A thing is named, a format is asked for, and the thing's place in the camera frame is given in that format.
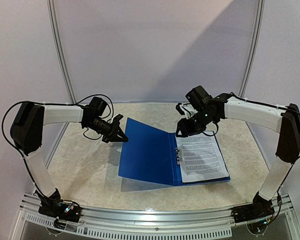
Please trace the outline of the blue plastic folder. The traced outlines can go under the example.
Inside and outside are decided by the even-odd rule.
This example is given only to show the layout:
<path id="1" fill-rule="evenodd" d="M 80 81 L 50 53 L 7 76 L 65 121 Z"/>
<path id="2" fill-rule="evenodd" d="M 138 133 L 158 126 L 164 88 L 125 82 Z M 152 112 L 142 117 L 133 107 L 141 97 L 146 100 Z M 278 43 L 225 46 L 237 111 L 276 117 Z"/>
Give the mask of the blue plastic folder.
<path id="1" fill-rule="evenodd" d="M 122 145 L 118 170 L 120 177 L 169 186 L 213 183 L 182 183 L 175 154 L 175 133 L 128 118 L 125 134 L 128 142 Z"/>

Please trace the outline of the printed paper sheet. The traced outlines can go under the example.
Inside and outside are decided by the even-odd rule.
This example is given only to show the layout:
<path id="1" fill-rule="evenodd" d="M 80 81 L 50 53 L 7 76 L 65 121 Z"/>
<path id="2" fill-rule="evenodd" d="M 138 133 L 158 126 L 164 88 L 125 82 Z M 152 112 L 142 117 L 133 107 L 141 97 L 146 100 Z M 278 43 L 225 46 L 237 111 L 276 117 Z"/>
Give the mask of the printed paper sheet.
<path id="1" fill-rule="evenodd" d="M 214 131 L 175 139 L 183 184 L 227 182 L 231 179 Z"/>

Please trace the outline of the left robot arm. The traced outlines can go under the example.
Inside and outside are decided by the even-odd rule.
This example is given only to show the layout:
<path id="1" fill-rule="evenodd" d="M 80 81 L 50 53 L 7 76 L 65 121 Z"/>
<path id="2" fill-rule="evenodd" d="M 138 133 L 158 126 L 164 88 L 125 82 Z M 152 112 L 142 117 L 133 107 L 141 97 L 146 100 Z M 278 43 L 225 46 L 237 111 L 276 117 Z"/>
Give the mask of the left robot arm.
<path id="1" fill-rule="evenodd" d="M 79 123 L 82 129 L 93 130 L 104 143 L 128 142 L 120 127 L 121 114 L 114 114 L 112 100 L 104 94 L 88 96 L 89 104 L 41 103 L 20 101 L 20 106 L 10 127 L 8 141 L 20 155 L 35 186 L 37 196 L 48 199 L 45 209 L 53 216 L 64 213 L 58 189 L 53 184 L 43 160 L 43 128 L 47 125 Z"/>

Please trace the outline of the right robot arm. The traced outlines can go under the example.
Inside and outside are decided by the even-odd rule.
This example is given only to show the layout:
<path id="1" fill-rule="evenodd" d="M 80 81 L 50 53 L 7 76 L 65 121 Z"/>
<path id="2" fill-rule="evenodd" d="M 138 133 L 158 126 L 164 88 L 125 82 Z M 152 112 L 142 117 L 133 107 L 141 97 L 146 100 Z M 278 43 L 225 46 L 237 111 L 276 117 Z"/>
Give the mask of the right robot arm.
<path id="1" fill-rule="evenodd" d="M 269 201 L 281 188 L 295 162 L 300 158 L 300 111 L 296 104 L 272 105 L 243 99 L 234 93 L 221 93 L 212 97 L 201 86 L 186 94 L 193 111 L 187 113 L 176 106 L 184 117 L 178 121 L 176 137 L 187 138 L 202 134 L 207 125 L 217 125 L 220 120 L 231 119 L 265 127 L 279 134 L 275 156 L 278 160 L 271 167 L 256 197 L 249 206 L 252 218 L 259 218 L 268 210 Z"/>

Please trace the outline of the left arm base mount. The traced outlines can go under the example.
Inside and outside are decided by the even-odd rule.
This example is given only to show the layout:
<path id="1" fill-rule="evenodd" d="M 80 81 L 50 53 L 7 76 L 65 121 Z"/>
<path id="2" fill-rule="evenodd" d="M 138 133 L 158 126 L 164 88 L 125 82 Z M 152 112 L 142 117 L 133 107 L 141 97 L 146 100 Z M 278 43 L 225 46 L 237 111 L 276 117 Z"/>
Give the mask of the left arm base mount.
<path id="1" fill-rule="evenodd" d="M 78 223 L 82 213 L 82 207 L 71 200 L 61 199 L 59 190 L 56 188 L 54 193 L 47 197 L 39 191 L 35 191 L 35 195 L 40 199 L 40 207 L 38 213 L 57 220 L 70 221 Z"/>

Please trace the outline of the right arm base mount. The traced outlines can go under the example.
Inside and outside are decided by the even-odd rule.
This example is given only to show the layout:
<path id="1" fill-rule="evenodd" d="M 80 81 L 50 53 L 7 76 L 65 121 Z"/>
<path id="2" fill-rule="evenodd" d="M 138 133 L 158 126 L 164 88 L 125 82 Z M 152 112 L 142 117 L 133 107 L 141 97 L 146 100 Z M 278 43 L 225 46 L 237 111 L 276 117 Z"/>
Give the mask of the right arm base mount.
<path id="1" fill-rule="evenodd" d="M 231 209 L 231 216 L 234 222 L 246 222 L 247 230 L 255 236 L 266 232 L 268 226 L 273 223 L 280 214 L 282 207 L 282 197 L 276 192 L 276 202 L 278 210 L 275 211 L 272 200 L 265 200 L 257 193 L 252 203 L 236 206 Z"/>

